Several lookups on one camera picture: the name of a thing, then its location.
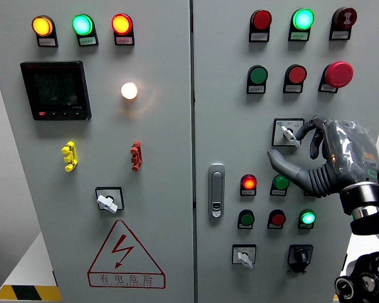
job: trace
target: digital power meter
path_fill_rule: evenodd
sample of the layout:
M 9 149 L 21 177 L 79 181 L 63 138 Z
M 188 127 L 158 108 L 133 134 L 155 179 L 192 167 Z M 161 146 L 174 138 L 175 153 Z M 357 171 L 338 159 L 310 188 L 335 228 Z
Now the digital power meter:
M 20 64 L 34 120 L 91 118 L 81 61 Z

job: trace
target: red terminal connector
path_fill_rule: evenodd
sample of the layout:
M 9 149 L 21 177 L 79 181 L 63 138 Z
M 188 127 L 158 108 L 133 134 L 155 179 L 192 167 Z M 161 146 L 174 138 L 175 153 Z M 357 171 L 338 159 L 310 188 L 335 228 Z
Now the red terminal connector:
M 141 164 L 143 162 L 142 157 L 141 157 L 141 148 L 140 148 L 139 141 L 133 142 L 133 145 L 131 148 L 131 154 L 132 154 L 131 162 L 133 163 L 132 170 L 134 172 L 137 172 L 140 169 Z

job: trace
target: white wall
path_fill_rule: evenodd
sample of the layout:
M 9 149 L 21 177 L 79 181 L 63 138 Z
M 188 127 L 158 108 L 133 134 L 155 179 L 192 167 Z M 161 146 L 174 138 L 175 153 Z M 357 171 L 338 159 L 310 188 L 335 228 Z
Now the white wall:
M 40 232 L 0 92 L 0 286 Z

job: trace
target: white indicator light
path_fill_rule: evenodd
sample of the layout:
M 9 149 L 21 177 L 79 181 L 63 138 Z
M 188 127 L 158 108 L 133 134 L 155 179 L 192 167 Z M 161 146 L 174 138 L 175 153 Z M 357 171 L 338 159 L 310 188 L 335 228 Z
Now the white indicator light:
M 132 82 L 127 82 L 122 86 L 121 93 L 124 98 L 132 100 L 138 94 L 138 87 Z

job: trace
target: gray metal panel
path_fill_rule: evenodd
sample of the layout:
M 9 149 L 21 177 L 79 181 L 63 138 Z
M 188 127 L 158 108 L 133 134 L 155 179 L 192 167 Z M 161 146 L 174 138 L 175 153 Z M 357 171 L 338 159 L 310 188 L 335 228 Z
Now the gray metal panel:
M 358 12 L 349 41 L 328 41 L 331 17 L 341 6 Z M 288 42 L 289 22 L 298 8 L 315 12 L 308 42 Z M 249 44 L 251 14 L 257 9 L 272 14 L 270 42 Z M 352 119 L 379 132 L 379 1 L 202 1 L 194 0 L 195 131 L 198 299 L 206 302 L 330 302 L 334 280 L 345 257 L 350 218 L 343 214 L 337 194 L 305 198 L 291 184 L 285 198 L 269 195 L 276 173 L 271 149 L 274 118 L 311 119 L 314 114 Z M 338 94 L 318 93 L 324 68 L 345 60 L 354 78 Z M 246 95 L 250 67 L 267 68 L 267 92 Z M 282 93 L 284 74 L 292 64 L 308 71 L 303 93 Z M 308 136 L 302 147 L 277 148 L 290 161 L 306 168 L 323 163 L 308 157 Z M 208 168 L 226 168 L 225 215 L 208 215 Z M 256 197 L 240 197 L 245 174 L 258 180 Z M 317 220 L 313 230 L 298 230 L 300 211 L 310 208 Z M 253 230 L 238 230 L 238 214 L 254 211 Z M 287 216 L 283 230 L 268 230 L 269 213 L 281 209 Z M 256 244 L 253 270 L 231 264 L 232 244 Z M 287 273 L 291 244 L 312 244 L 311 264 L 305 274 Z
M 0 86 L 64 302 L 193 302 L 189 11 L 187 1 L 0 0 Z M 98 47 L 78 46 L 71 21 L 80 13 L 93 18 Z M 116 13 L 132 17 L 134 47 L 114 45 Z M 56 24 L 58 49 L 37 46 L 31 21 L 41 14 Z M 34 121 L 20 63 L 66 60 L 84 63 L 92 119 Z M 139 93 L 123 102 L 128 81 Z M 69 140 L 79 164 L 66 173 L 61 148 Z M 99 211 L 97 186 L 121 186 L 125 209 Z M 161 267 L 165 289 L 89 287 L 87 271 L 116 220 Z

